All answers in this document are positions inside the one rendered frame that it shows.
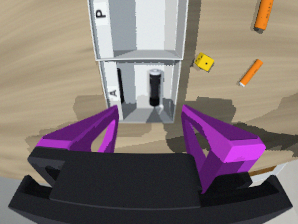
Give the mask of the orange battery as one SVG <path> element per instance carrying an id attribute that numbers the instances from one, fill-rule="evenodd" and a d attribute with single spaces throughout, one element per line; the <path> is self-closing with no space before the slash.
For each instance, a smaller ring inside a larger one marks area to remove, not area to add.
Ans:
<path id="1" fill-rule="evenodd" d="M 244 77 L 240 80 L 239 84 L 243 87 L 249 82 L 249 80 L 254 76 L 258 69 L 262 66 L 263 62 L 257 59 L 251 68 L 247 71 Z"/>
<path id="2" fill-rule="evenodd" d="M 272 5 L 273 5 L 273 0 L 261 0 L 258 14 L 257 14 L 257 19 L 254 26 L 255 28 L 258 28 L 261 30 L 266 29 L 270 12 L 272 9 Z"/>

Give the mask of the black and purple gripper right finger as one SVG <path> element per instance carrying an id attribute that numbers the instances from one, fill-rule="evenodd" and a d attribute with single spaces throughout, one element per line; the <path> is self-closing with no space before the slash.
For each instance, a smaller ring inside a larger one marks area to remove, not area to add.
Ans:
<path id="1" fill-rule="evenodd" d="M 187 105 L 182 107 L 186 151 L 195 158 L 202 193 L 219 175 L 248 172 L 265 151 L 259 136 L 205 115 Z M 193 127 L 209 142 L 205 156 Z"/>

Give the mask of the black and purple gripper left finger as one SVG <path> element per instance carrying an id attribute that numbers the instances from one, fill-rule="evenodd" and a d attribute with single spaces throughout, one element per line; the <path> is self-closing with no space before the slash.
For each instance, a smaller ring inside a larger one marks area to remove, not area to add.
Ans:
<path id="1" fill-rule="evenodd" d="M 36 146 L 92 152 L 92 142 L 108 126 L 98 152 L 114 153 L 118 123 L 118 106 L 113 105 L 94 116 L 44 135 Z"/>

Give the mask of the grey three-compartment bin rack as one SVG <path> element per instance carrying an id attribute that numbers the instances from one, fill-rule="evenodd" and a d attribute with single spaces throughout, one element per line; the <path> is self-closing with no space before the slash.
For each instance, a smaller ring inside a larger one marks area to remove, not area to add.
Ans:
<path id="1" fill-rule="evenodd" d="M 87 2 L 107 109 L 118 106 L 119 123 L 174 123 L 188 0 Z M 122 106 L 117 68 L 121 69 Z M 151 69 L 161 70 L 158 107 L 149 104 Z"/>

